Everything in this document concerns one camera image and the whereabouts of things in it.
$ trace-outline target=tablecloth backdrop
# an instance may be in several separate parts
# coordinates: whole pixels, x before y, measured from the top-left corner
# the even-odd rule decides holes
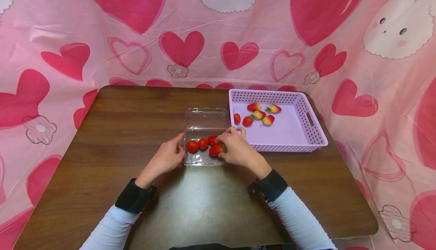
[[[336,244],[436,249],[435,16],[436,0],[0,0],[0,249],[108,84],[309,93],[380,224]]]

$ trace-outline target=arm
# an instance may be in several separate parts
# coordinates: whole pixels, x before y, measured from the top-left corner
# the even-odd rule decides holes
[[[146,167],[134,182],[140,192],[149,189],[153,181],[163,173],[181,167],[185,156],[179,141],[183,133],[163,143]],[[127,236],[140,213],[131,213],[121,209],[118,202],[113,205],[100,223],[80,247],[80,250],[123,250]]]
[[[260,187],[264,184],[265,192],[270,192],[268,205],[275,210],[292,240],[301,250],[337,250],[333,242],[325,233],[319,222],[298,198],[286,182],[272,168],[265,158],[256,152],[246,140],[246,131],[243,128],[230,127],[225,133],[217,137],[217,141],[223,142],[227,147],[226,153],[220,153],[220,157],[226,162],[244,166],[251,170],[258,178]],[[281,180],[281,186],[267,184],[275,180]]]

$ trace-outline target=artificial strawberry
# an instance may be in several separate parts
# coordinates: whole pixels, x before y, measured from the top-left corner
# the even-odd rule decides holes
[[[189,140],[186,144],[186,149],[190,153],[195,153],[198,150],[198,143],[193,140]]]
[[[235,121],[235,124],[238,125],[239,123],[241,123],[241,116],[239,114],[234,114],[233,120]]]
[[[251,118],[250,116],[244,117],[243,126],[244,127],[250,127],[251,124],[253,124],[253,118]]]
[[[216,136],[216,135],[214,135],[214,136],[209,136],[209,138],[207,139],[208,141],[209,141],[209,145],[215,145],[216,143],[215,143],[215,139],[217,138],[218,136]]]
[[[198,141],[198,147],[200,148],[200,150],[207,150],[208,146],[209,146],[209,140],[207,140],[206,138],[201,138]]]
[[[269,115],[269,116],[265,116],[262,119],[262,122],[266,126],[271,126],[271,124],[274,122],[274,120],[275,120],[275,117],[273,117],[272,115]]]
[[[250,112],[259,111],[260,109],[262,109],[260,103],[252,103],[247,106],[247,110],[249,110]]]
[[[282,109],[275,104],[271,104],[269,107],[265,109],[265,111],[270,113],[278,113],[278,112],[280,113]]]
[[[261,120],[265,116],[266,116],[266,113],[264,113],[262,111],[254,111],[250,117],[253,118],[254,120]]]
[[[227,148],[224,143],[215,144],[209,149],[210,156],[218,156],[222,152],[227,152]]]

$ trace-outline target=right hand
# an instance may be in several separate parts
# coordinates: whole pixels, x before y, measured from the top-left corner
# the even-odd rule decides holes
[[[217,142],[223,142],[227,147],[226,153],[218,155],[227,163],[246,167],[260,180],[271,172],[272,168],[265,158],[248,144],[244,128],[235,129],[235,127],[230,127],[225,133],[219,135],[216,140]]]

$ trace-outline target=light blue sleeve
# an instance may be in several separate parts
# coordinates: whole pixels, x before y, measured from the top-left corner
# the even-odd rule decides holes
[[[268,205],[278,213],[288,234],[299,249],[338,250],[312,212],[290,187]]]
[[[86,239],[80,250],[123,250],[130,228],[139,214],[113,205]]]

